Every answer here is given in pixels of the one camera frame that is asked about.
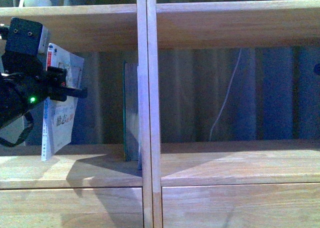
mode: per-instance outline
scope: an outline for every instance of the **green led light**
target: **green led light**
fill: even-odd
[[[34,103],[34,102],[36,102],[36,100],[37,99],[33,96],[33,97],[30,98],[30,103]]]

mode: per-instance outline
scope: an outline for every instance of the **white cable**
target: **white cable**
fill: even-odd
[[[238,69],[238,65],[239,65],[239,62],[240,62],[241,52],[242,52],[242,48],[240,48],[240,50],[239,50],[238,59],[237,59],[237,61],[236,61],[235,67],[234,67],[234,69],[233,69],[232,76],[231,76],[231,79],[230,79],[230,82],[229,82],[229,85],[228,85],[228,89],[227,89],[227,91],[226,91],[226,95],[225,95],[223,104],[222,104],[222,106],[221,106],[221,109],[220,109],[220,111],[219,111],[218,116],[217,116],[216,119],[215,119],[215,122],[213,123],[213,125],[212,125],[212,127],[211,127],[211,129],[210,129],[209,142],[210,142],[211,139],[212,139],[212,133],[213,133],[213,131],[214,131],[214,128],[216,127],[216,124],[218,123],[218,121],[219,121],[219,119],[220,119],[220,117],[221,117],[222,111],[224,110],[225,105],[226,105],[226,103],[227,103],[228,96],[229,96],[229,93],[230,93],[230,88],[231,88],[231,85],[232,85],[232,81],[234,80],[235,73],[236,73],[236,71],[237,71],[237,69]]]

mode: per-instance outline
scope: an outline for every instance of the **wooden drawer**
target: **wooden drawer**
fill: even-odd
[[[320,183],[163,187],[164,228],[318,228]]]
[[[0,191],[0,227],[142,228],[142,189],[64,188]]]

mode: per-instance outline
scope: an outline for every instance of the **wood grain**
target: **wood grain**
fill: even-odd
[[[124,161],[122,145],[66,146],[60,154],[48,161],[40,154],[0,156],[0,189],[142,186],[137,162]]]
[[[320,182],[320,141],[162,144],[162,186]]]
[[[0,227],[143,227],[141,188],[2,190],[0,202]]]
[[[150,144],[147,0],[136,0],[138,28],[138,107],[143,172],[143,219],[145,228],[154,227]]]
[[[320,184],[164,187],[164,228],[317,228]]]
[[[148,72],[149,72],[149,107],[150,107],[150,141],[153,195],[153,227],[162,228],[161,196],[161,137],[159,104],[159,67],[157,40],[157,0],[146,0],[147,37],[148,37]]]
[[[135,4],[0,8],[0,23],[9,25],[12,17],[42,23],[50,42],[70,52],[138,48]],[[0,40],[0,53],[4,47]]]
[[[160,49],[318,45],[320,0],[157,4]]]

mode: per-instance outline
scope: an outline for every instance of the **book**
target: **book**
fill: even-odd
[[[123,66],[123,143],[125,161],[138,161],[142,169],[138,109],[138,64]]]
[[[65,69],[66,86],[80,88],[84,59],[56,44],[49,43],[46,67]],[[67,96],[66,101],[44,101],[41,160],[49,160],[57,151],[71,142],[78,98]]]

